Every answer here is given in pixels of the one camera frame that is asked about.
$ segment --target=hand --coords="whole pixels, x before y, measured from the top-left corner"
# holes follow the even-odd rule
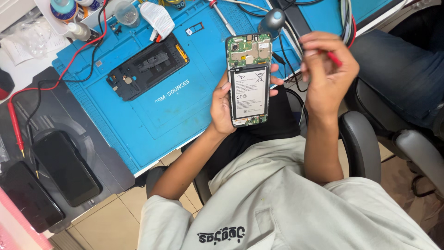
[[[278,69],[279,65],[271,65],[271,72],[276,72]],[[271,76],[270,84],[282,85],[284,84],[284,80]],[[213,118],[212,123],[216,130],[222,134],[231,134],[236,131],[236,128],[233,127],[233,123],[231,122],[230,102],[228,101],[228,91],[230,90],[230,86],[231,83],[228,82],[227,72],[225,71],[222,79],[213,91],[213,102],[211,103],[210,109],[211,117]],[[277,94],[277,90],[270,89],[270,97]]]
[[[359,64],[334,34],[311,32],[302,36],[301,42],[305,50],[301,64],[304,81],[311,75],[305,106],[310,116],[337,119],[339,105],[359,72]],[[326,51],[333,52],[342,66],[338,68],[326,56]]]

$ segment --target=smartphone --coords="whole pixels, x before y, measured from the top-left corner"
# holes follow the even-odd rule
[[[234,127],[264,123],[270,95],[271,34],[231,36],[225,41]]]
[[[32,152],[70,206],[79,206],[100,193],[99,184],[65,132],[54,131],[38,140]]]
[[[37,233],[48,230],[65,218],[23,161],[1,174],[0,186]]]

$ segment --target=black smartphone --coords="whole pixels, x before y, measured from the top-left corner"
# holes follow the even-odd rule
[[[65,218],[23,161],[1,174],[0,186],[37,233],[48,230]]]
[[[32,152],[70,206],[79,206],[100,193],[85,160],[63,131],[38,140]]]

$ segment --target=phone battery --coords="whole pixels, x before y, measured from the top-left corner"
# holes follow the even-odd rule
[[[255,66],[231,72],[231,103],[234,120],[268,113],[269,76],[267,66]]]

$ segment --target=white t-shirt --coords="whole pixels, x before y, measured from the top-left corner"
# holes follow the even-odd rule
[[[379,184],[302,177],[304,148],[301,136],[249,147],[210,181],[195,219],[179,201],[149,198],[138,250],[439,249]]]

